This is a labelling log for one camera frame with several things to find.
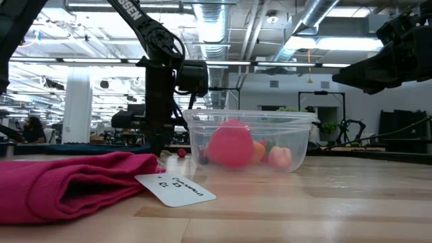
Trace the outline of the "black cabinet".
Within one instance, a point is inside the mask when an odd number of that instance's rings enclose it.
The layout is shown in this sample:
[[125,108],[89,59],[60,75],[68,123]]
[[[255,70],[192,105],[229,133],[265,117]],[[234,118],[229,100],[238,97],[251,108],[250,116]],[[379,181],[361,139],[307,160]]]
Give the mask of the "black cabinet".
[[379,116],[379,134],[387,134],[377,139],[387,152],[427,154],[429,145],[428,121],[426,111],[406,111],[394,109],[381,110]]

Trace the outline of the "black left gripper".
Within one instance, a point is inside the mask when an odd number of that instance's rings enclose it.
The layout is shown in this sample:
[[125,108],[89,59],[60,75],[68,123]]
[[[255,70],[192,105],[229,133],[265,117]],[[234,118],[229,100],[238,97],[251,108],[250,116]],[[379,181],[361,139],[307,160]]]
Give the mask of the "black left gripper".
[[162,129],[176,122],[172,118],[174,80],[171,68],[147,67],[145,104],[128,104],[126,111],[118,111],[112,116],[111,126],[139,129],[154,155],[160,155],[162,150],[169,151],[171,132],[166,130],[162,134]]

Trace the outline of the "navy folded cloth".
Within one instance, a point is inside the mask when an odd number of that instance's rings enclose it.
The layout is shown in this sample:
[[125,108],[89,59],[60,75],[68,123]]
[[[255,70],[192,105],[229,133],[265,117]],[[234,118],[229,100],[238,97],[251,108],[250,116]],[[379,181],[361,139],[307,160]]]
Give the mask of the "navy folded cloth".
[[17,145],[14,155],[104,155],[114,152],[151,153],[150,146],[120,146],[92,144],[33,144]]

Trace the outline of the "white building column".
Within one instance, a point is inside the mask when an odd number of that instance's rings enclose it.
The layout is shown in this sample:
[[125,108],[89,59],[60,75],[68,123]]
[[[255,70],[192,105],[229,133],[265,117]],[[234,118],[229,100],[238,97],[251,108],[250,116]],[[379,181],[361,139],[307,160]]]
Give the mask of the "white building column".
[[92,81],[89,67],[71,67],[66,82],[65,111],[61,142],[90,142]]

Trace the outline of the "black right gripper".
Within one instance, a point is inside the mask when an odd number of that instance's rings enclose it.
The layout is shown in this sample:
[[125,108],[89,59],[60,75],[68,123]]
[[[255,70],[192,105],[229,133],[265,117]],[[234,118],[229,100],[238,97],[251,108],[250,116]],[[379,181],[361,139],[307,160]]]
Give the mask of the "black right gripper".
[[377,38],[383,43],[378,55],[343,67],[332,80],[359,84],[364,93],[374,95],[385,89],[378,82],[422,82],[432,78],[432,12],[405,11],[384,23]]

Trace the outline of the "black metal table frame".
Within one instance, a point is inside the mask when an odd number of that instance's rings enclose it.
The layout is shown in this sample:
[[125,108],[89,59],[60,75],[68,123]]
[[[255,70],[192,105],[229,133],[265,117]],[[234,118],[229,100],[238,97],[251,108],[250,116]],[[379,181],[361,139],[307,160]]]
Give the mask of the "black metal table frame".
[[333,151],[312,149],[307,150],[306,156],[320,157],[354,157],[361,159],[375,159],[382,161],[395,161],[404,163],[414,163],[421,165],[432,165],[432,155],[421,153],[396,153],[371,150],[352,150],[352,151]]

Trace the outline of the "red toy bell pepper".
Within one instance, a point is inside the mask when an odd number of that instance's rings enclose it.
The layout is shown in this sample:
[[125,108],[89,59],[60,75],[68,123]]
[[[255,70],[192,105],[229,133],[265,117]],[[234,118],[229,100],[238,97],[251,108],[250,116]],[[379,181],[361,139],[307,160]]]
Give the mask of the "red toy bell pepper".
[[230,169],[246,167],[254,154],[254,141],[247,123],[229,120],[219,124],[212,134],[206,156],[212,163]]

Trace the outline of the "white handwritten paper tag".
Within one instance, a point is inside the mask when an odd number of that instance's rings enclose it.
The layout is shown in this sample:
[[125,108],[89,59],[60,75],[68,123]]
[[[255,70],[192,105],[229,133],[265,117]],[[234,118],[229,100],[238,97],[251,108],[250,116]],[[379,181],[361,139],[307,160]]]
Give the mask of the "white handwritten paper tag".
[[179,174],[136,175],[135,179],[167,207],[183,207],[217,198],[207,189]]

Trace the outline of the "red folded cloth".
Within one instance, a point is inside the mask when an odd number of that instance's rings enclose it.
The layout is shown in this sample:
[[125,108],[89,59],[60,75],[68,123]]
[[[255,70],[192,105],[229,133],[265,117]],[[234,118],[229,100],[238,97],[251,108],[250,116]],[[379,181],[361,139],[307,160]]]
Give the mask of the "red folded cloth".
[[143,191],[136,176],[165,172],[156,156],[115,152],[0,162],[0,224],[49,223],[97,212]]

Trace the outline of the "silver ventilation duct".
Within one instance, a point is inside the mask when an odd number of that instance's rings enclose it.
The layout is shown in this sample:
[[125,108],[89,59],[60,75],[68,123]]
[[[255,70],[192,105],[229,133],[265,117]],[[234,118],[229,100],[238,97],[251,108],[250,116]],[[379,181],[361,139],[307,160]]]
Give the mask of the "silver ventilation duct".
[[302,31],[311,31],[316,35],[319,24],[340,0],[307,0],[304,9],[294,16],[290,16],[284,29],[285,43],[275,53],[272,61],[287,62],[300,47],[294,46],[295,36]]
[[[220,4],[194,4],[193,10],[197,18],[197,32],[202,59],[209,61],[226,60],[229,47],[228,40],[228,13],[229,7]],[[227,86],[227,68],[208,68],[209,88],[225,88]],[[225,107],[226,90],[209,91],[212,109]]]

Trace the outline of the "background potted plant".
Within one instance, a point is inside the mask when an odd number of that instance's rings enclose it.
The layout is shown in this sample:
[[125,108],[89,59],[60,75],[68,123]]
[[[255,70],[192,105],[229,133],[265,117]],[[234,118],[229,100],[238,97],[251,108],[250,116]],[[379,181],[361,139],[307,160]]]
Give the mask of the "background potted plant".
[[320,126],[320,131],[324,134],[332,135],[338,129],[338,124],[335,121],[328,121],[322,123]]

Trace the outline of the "orange toy fruit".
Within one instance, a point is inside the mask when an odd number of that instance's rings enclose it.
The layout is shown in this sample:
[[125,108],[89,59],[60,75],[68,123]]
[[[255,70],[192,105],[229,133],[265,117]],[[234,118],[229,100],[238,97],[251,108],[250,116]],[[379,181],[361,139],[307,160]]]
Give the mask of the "orange toy fruit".
[[260,142],[254,141],[254,143],[253,143],[254,153],[252,156],[252,163],[260,163],[261,162],[261,159],[265,156],[265,153],[266,153],[266,149],[265,149],[266,144],[267,144],[266,141],[260,141]]

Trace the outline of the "person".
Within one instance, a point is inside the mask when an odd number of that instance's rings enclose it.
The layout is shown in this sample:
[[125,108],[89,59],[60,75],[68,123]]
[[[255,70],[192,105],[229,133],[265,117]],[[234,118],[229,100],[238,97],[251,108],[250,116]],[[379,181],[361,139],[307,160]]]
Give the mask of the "person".
[[29,117],[24,125],[23,137],[26,143],[42,144],[47,139],[44,133],[43,125],[37,117]]

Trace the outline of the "clear plastic tupperware container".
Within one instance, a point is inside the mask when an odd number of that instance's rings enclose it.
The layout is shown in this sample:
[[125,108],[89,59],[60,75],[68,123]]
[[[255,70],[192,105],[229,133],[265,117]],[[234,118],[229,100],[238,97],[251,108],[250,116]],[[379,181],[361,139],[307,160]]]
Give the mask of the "clear plastic tupperware container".
[[[313,113],[253,111],[253,110],[218,110],[191,109],[183,112],[190,135],[190,147],[196,165],[206,170],[246,171],[269,170],[293,172],[302,164],[308,147]],[[230,169],[216,163],[200,165],[198,159],[206,156],[210,138],[219,124],[238,120],[250,126],[253,141],[266,141],[266,153],[260,163],[250,162],[246,167]],[[288,147],[292,152],[292,164],[288,169],[278,169],[269,164],[270,150],[275,147]]]

